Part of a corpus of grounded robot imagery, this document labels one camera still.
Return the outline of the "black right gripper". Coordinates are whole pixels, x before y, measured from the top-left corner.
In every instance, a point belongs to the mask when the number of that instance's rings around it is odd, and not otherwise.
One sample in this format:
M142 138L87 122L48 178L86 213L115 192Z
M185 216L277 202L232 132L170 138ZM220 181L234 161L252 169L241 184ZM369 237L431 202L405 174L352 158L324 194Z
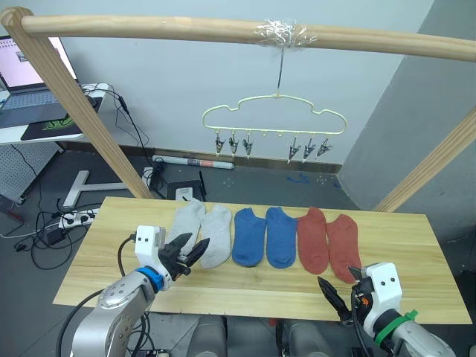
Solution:
M373 298L371 292L373 291L373 283L366 275L366 268L358 268L355 266L348 266L348 271L354 278L356 284L352 287L351 297L356 298L355 311L357 321L363 326L364 320L373 307ZM326 279L318 276L318 285L331 306L338 313L341 322L349 326L353 322L352 309L347 308L346 303L338 294L336 288Z

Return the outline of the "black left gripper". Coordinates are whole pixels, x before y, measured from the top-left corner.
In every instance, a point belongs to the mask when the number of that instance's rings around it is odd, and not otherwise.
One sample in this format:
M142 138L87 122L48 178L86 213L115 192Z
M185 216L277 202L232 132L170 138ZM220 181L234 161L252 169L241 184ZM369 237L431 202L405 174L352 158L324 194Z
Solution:
M164 267L164 286L172 286L182 275L188 276L191 273L190 266L206 252L210 239L202 239L192 248L192 236L192 233L180 234L158 251L158 258Z

